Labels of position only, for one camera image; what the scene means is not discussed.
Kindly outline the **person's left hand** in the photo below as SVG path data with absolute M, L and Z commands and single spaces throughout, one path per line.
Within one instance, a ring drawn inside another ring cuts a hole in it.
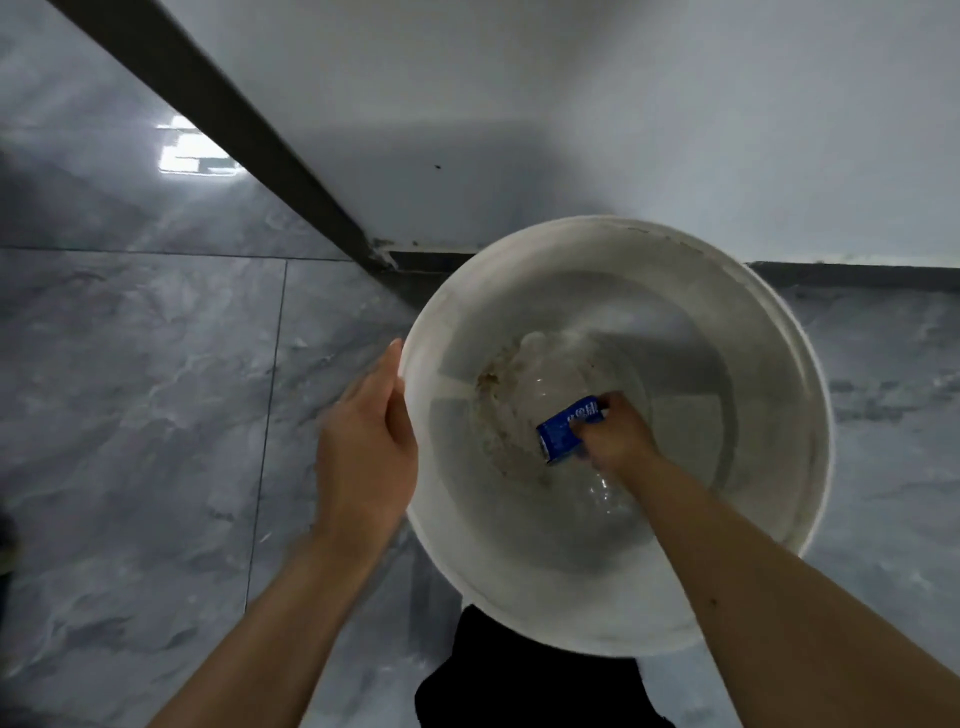
M 402 349 L 402 339 L 391 341 L 320 419 L 315 531 L 338 552 L 383 552 L 414 495 L 417 480 L 395 478 L 381 453 L 381 372 L 403 381 Z

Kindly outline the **person's right hand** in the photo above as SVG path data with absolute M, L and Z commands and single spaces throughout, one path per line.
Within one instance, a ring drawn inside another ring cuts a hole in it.
M 569 423 L 591 462 L 628 488 L 650 480 L 666 458 L 646 420 L 619 391 L 600 395 L 598 404 L 602 420 L 572 418 Z

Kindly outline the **person's left forearm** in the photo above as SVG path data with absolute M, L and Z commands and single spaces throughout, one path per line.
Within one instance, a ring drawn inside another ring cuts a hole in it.
M 317 524 L 147 728 L 299 728 L 398 528 Z

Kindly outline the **large white plastic bucket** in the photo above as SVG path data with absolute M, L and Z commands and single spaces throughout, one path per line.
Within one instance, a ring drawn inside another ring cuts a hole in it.
M 407 515 L 440 573 L 549 647 L 640 658 L 701 640 L 671 544 L 736 511 L 803 556 L 830 497 L 833 413 L 782 298 L 676 229 L 537 224 L 424 305 L 399 376 Z

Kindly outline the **person's right forearm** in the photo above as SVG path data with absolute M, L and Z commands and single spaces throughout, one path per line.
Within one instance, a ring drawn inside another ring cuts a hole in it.
M 654 451 L 638 500 L 744 728 L 960 728 L 960 676 Z

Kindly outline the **person's black trousers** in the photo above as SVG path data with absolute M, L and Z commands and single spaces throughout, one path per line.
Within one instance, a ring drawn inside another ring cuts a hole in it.
M 448 658 L 414 694 L 421 728 L 675 728 L 654 708 L 638 662 L 557 649 L 474 605 Z

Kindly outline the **dark baseboard strip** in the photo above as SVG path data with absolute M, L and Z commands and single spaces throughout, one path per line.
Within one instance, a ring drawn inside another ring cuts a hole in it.
M 960 0 L 48 0 L 350 259 L 617 214 L 960 292 Z

